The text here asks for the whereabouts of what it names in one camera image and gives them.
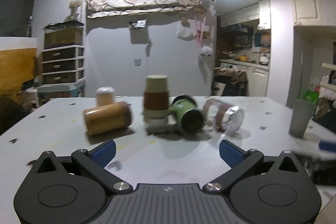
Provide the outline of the tan wooden cup lying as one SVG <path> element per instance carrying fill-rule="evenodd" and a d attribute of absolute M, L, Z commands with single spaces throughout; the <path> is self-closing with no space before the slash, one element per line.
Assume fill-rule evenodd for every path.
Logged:
<path fill-rule="evenodd" d="M 83 117 L 90 136 L 127 128 L 132 123 L 131 108 L 125 101 L 86 109 Z"/>

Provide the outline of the small white tan cup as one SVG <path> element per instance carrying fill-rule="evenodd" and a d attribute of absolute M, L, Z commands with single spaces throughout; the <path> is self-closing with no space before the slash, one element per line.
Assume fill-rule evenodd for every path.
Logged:
<path fill-rule="evenodd" d="M 114 103 L 114 88 L 100 87 L 96 90 L 96 106 L 105 106 Z"/>

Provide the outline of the green cup lying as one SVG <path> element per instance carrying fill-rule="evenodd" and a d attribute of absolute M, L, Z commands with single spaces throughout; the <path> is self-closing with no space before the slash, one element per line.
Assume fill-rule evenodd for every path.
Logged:
<path fill-rule="evenodd" d="M 191 96 L 182 94 L 175 97 L 169 110 L 181 134 L 197 135 L 205 125 L 205 116 Z"/>

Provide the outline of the cream brown inverted cup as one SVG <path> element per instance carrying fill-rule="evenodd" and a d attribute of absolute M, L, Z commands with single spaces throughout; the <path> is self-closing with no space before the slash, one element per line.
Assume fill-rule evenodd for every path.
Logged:
<path fill-rule="evenodd" d="M 148 75 L 146 77 L 143 114 L 146 118 L 165 118 L 170 115 L 167 75 Z"/>

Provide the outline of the clear glass jar lying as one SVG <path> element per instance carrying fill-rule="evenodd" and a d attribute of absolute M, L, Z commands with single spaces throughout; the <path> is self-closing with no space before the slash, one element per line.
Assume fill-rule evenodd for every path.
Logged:
<path fill-rule="evenodd" d="M 224 102 L 215 97 L 205 99 L 202 113 L 206 118 L 206 125 L 232 135 L 238 132 L 243 124 L 245 111 L 238 105 Z"/>

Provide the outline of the grey round lid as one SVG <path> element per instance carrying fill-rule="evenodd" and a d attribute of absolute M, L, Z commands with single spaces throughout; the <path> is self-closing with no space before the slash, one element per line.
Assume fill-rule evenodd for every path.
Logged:
<path fill-rule="evenodd" d="M 149 134 L 165 134 L 171 131 L 169 117 L 165 118 L 144 118 L 145 130 Z"/>

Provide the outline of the grey frosted tumbler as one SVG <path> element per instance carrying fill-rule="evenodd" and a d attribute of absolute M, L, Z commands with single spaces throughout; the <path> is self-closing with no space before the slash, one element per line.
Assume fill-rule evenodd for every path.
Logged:
<path fill-rule="evenodd" d="M 297 99 L 293 106 L 293 114 L 289 128 L 290 135 L 302 139 L 308 123 L 313 116 L 313 112 L 314 103 L 304 99 Z"/>

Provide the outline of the white plastic drawer unit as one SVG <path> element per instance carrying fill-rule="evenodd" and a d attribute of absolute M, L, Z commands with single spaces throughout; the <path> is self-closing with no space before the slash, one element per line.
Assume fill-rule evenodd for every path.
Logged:
<path fill-rule="evenodd" d="M 79 45 L 43 50 L 43 84 L 74 84 L 84 81 L 84 51 L 84 46 Z"/>

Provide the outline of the glass terrarium tank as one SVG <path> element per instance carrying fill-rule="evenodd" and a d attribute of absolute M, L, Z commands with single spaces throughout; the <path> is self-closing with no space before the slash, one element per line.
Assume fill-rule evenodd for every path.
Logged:
<path fill-rule="evenodd" d="M 83 44 L 84 24 L 77 20 L 49 24 L 45 32 L 44 49 Z"/>

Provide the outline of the blue handled tool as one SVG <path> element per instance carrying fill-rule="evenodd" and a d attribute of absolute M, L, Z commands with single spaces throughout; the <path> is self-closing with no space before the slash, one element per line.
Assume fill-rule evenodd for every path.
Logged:
<path fill-rule="evenodd" d="M 336 153 L 336 143 L 334 141 L 321 140 L 318 146 L 320 150 Z"/>

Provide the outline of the white wall outlet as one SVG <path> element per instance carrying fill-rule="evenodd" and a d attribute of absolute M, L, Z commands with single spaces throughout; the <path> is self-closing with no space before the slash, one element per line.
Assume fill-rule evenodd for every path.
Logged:
<path fill-rule="evenodd" d="M 141 59 L 135 59 L 134 60 L 134 65 L 136 66 L 136 67 L 139 67 L 139 66 L 141 66 Z"/>

